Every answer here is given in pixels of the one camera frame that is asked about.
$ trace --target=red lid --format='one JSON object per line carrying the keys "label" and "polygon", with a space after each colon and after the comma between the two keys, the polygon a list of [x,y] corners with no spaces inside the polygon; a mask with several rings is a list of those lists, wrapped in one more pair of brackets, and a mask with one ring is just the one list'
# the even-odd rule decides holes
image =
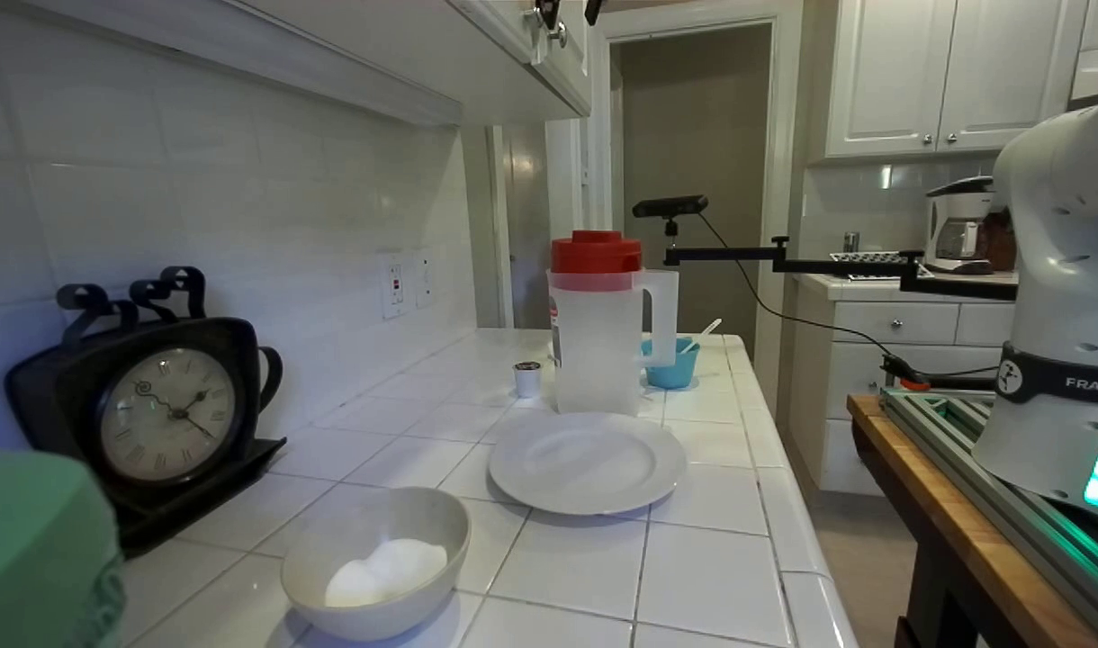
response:
{"label": "red lid", "polygon": [[572,231],[550,240],[550,273],[634,273],[644,267],[644,247],[620,231]]}

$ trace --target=black clock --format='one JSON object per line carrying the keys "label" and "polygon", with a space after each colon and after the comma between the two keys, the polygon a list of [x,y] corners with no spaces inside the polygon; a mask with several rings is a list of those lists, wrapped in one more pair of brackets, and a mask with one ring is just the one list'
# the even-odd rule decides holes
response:
{"label": "black clock", "polygon": [[255,438],[283,384],[283,355],[236,316],[163,316],[73,289],[112,331],[73,325],[67,341],[9,372],[9,400],[37,451],[83,460],[140,556],[263,474],[286,438]]}

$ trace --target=blue cup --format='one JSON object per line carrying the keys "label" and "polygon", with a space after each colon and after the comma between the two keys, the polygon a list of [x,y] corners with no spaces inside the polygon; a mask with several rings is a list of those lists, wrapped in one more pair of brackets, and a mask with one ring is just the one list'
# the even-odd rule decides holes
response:
{"label": "blue cup", "polygon": [[697,355],[698,355],[698,347],[693,347],[693,348],[687,347],[693,347],[693,340],[679,340],[679,363],[647,366],[647,384],[657,384],[657,388],[687,388],[693,379],[697,379]]}

